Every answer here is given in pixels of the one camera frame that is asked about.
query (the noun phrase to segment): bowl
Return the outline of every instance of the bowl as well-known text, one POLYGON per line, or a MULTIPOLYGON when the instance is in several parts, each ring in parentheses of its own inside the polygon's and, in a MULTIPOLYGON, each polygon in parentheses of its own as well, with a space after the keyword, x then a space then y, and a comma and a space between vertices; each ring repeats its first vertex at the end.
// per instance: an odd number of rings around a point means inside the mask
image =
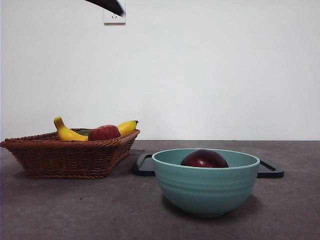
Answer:
POLYGON ((258 174, 258 157, 239 151, 210 148, 178 148, 152 155, 154 173, 164 196, 187 213, 217 217, 246 201, 258 174), (181 165, 198 149, 219 153, 229 167, 181 165))

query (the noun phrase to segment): apple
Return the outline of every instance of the apple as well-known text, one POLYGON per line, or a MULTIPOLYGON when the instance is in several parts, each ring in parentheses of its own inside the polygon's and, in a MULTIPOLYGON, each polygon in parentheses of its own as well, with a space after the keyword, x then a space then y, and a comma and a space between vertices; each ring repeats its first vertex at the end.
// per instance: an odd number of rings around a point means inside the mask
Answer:
POLYGON ((181 162, 183 166, 202 168, 228 168, 226 160, 217 152, 199 149, 187 155, 181 162))
POLYGON ((108 140, 120 137, 121 134, 117 126, 112 124, 93 128, 89 131, 89 141, 108 140))

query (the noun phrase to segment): brown wicker basket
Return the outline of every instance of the brown wicker basket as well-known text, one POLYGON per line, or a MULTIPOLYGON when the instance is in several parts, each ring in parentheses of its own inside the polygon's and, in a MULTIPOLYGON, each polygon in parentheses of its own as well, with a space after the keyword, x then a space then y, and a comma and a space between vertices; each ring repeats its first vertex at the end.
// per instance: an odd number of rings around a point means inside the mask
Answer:
POLYGON ((102 179, 129 155, 139 133, 136 129, 109 140, 61 141, 55 131, 7 138, 0 146, 12 153, 30 178, 102 179))

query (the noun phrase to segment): electrical outlet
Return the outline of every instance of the electrical outlet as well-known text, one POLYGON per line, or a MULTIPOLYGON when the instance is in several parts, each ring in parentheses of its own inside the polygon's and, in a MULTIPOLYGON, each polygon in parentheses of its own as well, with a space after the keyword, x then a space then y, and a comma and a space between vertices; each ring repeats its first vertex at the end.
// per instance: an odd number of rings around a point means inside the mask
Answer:
POLYGON ((124 11, 123 16, 119 16, 117 14, 114 14, 113 12, 110 12, 106 9, 103 9, 103 21, 104 25, 123 25, 126 24, 126 2, 124 0, 117 0, 119 5, 122 7, 124 11))

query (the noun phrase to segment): gray countertop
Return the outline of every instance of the gray countertop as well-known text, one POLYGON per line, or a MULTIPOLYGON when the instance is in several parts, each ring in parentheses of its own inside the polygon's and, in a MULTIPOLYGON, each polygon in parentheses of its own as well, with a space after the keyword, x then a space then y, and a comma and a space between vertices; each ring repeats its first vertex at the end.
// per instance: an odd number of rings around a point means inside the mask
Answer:
POLYGON ((2 240, 320 239, 320 141, 136 140, 104 179, 27 178, 1 148, 2 240), (246 152, 284 169, 258 178, 241 206, 216 218, 184 213, 154 176, 132 174, 143 153, 173 148, 246 152))

